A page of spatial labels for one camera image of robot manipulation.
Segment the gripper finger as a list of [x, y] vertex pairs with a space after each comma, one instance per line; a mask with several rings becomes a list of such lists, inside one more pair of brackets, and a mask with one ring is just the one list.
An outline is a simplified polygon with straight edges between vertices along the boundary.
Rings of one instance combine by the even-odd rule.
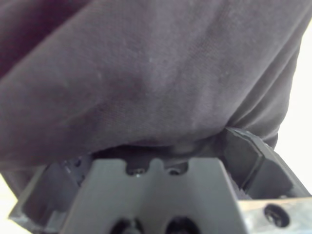
[[59, 232], [91, 165], [91, 156], [40, 167], [8, 218], [29, 232]]
[[258, 136], [227, 128], [222, 132], [222, 149], [233, 181], [252, 199], [311, 195], [279, 154]]

